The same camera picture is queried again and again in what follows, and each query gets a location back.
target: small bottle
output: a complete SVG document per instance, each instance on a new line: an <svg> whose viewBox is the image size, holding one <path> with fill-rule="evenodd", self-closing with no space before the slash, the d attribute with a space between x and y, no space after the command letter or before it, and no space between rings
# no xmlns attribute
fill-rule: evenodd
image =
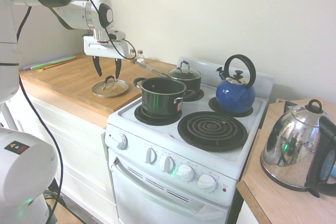
<svg viewBox="0 0 336 224"><path fill-rule="evenodd" d="M145 63L145 55L143 55L142 50L138 50L138 57L142 61L142 63Z"/></svg>
<svg viewBox="0 0 336 224"><path fill-rule="evenodd" d="M130 55L129 55L129 58L133 58L135 56L135 50L134 49L131 49L130 50ZM136 57L134 59L131 59L131 63L134 64L136 62Z"/></svg>

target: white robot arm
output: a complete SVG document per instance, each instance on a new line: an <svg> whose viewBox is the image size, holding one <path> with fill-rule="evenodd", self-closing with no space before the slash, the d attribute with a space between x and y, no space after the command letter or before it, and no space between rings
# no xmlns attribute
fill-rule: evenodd
<svg viewBox="0 0 336 224"><path fill-rule="evenodd" d="M93 2L99 14L86 0L0 0L0 111L19 86L13 4L44 5L68 29L92 29L93 36L84 36L85 53L94 56L98 73L98 56L116 58L120 71L120 59L128 55L125 34L113 26L110 0ZM56 169L52 146L32 135L0 127L0 224L45 224L49 209L42 193Z"/></svg>

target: oven door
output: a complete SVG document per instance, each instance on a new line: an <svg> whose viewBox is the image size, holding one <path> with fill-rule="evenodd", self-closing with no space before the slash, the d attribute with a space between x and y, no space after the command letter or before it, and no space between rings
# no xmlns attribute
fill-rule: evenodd
<svg viewBox="0 0 336 224"><path fill-rule="evenodd" d="M126 161L111 166L120 224L224 224L229 208L164 183Z"/></svg>

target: stainless steel kettle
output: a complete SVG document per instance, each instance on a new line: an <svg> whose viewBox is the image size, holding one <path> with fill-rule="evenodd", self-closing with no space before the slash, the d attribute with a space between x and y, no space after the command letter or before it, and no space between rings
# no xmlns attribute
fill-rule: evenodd
<svg viewBox="0 0 336 224"><path fill-rule="evenodd" d="M265 173L286 188L307 190L316 197L336 196L336 184L327 184L336 161L336 125L321 102L313 99L285 112L274 125L260 161Z"/></svg>

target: stove knob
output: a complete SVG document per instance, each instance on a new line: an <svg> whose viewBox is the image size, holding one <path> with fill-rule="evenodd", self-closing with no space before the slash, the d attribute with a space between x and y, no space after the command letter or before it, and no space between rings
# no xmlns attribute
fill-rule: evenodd
<svg viewBox="0 0 336 224"><path fill-rule="evenodd" d="M194 178L194 170L188 165L181 165L176 174L185 181L190 181Z"/></svg>
<svg viewBox="0 0 336 224"><path fill-rule="evenodd" d="M115 134L111 136L112 142L117 149L123 150L127 145L127 138L124 134Z"/></svg>
<svg viewBox="0 0 336 224"><path fill-rule="evenodd" d="M198 180L198 187L202 190L212 192L217 185L216 180L210 175L202 175Z"/></svg>
<svg viewBox="0 0 336 224"><path fill-rule="evenodd" d="M173 159L169 156L161 157L159 161L159 165L160 165L160 170L165 173L170 173L175 167L175 163Z"/></svg>
<svg viewBox="0 0 336 224"><path fill-rule="evenodd" d="M147 148L143 151L143 160L147 164L153 164L156 160L156 153L153 148Z"/></svg>

